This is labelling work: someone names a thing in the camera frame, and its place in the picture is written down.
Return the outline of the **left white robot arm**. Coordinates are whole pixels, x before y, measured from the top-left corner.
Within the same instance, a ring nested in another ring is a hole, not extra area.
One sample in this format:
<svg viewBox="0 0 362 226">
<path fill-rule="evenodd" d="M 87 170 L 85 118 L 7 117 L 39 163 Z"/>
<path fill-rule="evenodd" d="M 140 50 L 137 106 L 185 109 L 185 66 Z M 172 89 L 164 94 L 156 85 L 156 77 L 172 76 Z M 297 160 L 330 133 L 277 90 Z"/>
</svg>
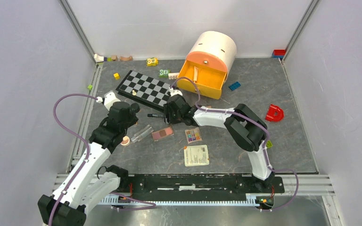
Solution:
<svg viewBox="0 0 362 226">
<path fill-rule="evenodd" d="M 138 122 L 137 103 L 114 102 L 107 117 L 93 130 L 86 150 L 64 182 L 52 193 L 42 195 L 38 208 L 49 226 L 82 226 L 89 212 L 111 191 L 123 192 L 129 187 L 127 172 L 116 167 L 94 184 L 98 169 L 121 144 L 129 127 Z"/>
</svg>

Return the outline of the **black mascara tube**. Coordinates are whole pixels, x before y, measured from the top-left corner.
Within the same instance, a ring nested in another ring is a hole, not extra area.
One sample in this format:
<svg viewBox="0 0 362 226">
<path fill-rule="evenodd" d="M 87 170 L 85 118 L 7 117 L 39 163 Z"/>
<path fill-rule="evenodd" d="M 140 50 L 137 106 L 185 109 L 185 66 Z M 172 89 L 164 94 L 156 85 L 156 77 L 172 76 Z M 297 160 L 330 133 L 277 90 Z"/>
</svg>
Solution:
<svg viewBox="0 0 362 226">
<path fill-rule="evenodd" d="M 164 118 L 164 114 L 162 113 L 148 113 L 147 114 L 148 117 L 152 117 L 152 118 Z"/>
</svg>

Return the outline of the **colourful eyeshadow palette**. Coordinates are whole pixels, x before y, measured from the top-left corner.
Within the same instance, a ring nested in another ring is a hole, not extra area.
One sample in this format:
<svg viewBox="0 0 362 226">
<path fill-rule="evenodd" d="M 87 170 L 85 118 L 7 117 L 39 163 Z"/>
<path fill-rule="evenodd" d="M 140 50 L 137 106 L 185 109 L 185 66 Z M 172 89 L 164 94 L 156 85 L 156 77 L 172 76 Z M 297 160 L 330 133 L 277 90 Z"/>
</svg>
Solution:
<svg viewBox="0 0 362 226">
<path fill-rule="evenodd" d="M 185 135 L 186 135 L 188 144 L 202 141 L 201 133 L 200 133 L 200 130 L 198 127 L 186 129 Z"/>
</svg>

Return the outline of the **cream round drawer cabinet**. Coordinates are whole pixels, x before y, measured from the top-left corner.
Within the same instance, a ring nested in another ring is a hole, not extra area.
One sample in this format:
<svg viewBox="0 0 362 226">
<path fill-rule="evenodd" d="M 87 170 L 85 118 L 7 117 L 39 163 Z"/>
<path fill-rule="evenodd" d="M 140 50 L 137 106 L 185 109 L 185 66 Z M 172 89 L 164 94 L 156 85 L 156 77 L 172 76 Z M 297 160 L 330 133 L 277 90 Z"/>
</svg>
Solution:
<svg viewBox="0 0 362 226">
<path fill-rule="evenodd" d="M 206 31 L 198 37 L 189 53 L 193 51 L 203 51 L 219 57 L 228 67 L 229 74 L 236 58 L 237 46 L 234 40 L 224 33 Z"/>
</svg>

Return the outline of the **wooden handled makeup tool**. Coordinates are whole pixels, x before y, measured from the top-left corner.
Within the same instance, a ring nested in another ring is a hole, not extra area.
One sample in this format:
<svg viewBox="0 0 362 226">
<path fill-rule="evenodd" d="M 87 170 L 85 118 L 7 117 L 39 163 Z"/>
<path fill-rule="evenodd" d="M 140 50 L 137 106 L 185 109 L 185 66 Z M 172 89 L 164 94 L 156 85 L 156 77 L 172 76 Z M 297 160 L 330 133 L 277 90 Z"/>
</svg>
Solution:
<svg viewBox="0 0 362 226">
<path fill-rule="evenodd" d="M 198 78 L 198 67 L 194 66 L 193 82 L 196 83 Z"/>
</svg>

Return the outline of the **yellow drawer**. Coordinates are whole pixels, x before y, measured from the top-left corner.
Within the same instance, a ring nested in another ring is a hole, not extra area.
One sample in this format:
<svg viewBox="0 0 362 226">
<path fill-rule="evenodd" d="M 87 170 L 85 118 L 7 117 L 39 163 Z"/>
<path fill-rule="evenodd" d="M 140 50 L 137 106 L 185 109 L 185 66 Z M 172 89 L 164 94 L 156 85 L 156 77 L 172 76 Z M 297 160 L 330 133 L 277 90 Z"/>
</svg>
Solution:
<svg viewBox="0 0 362 226">
<path fill-rule="evenodd" d="M 199 89 L 200 95 L 220 99 L 228 73 L 186 60 L 177 78 L 186 77 L 193 81 L 195 68 L 198 69 L 198 73 L 194 83 Z"/>
</svg>

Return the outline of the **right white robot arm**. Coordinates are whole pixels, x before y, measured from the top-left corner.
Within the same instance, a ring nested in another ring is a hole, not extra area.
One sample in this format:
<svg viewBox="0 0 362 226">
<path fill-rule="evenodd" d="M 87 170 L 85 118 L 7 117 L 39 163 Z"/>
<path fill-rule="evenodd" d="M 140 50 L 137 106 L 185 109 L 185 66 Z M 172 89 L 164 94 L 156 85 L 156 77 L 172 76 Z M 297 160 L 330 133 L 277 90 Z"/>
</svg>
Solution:
<svg viewBox="0 0 362 226">
<path fill-rule="evenodd" d="M 183 96 L 174 95 L 164 104 L 164 114 L 169 124 L 226 129 L 235 143 L 248 153 L 254 188 L 266 192 L 272 187 L 274 172 L 266 146 L 269 132 L 266 124 L 245 104 L 228 109 L 191 106 Z"/>
</svg>

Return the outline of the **orange top drawer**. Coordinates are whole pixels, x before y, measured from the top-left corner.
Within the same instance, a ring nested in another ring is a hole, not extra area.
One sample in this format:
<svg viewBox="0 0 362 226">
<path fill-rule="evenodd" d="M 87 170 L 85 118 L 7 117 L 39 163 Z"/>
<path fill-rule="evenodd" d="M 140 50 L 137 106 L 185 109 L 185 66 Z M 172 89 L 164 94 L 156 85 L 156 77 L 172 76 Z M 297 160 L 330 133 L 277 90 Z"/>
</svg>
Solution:
<svg viewBox="0 0 362 226">
<path fill-rule="evenodd" d="M 228 72 L 228 67 L 219 57 L 203 51 L 193 51 L 191 53 L 188 53 L 188 55 L 186 56 L 186 60 L 197 63 L 199 65 L 208 66 L 209 68 L 218 71 Z"/>
</svg>

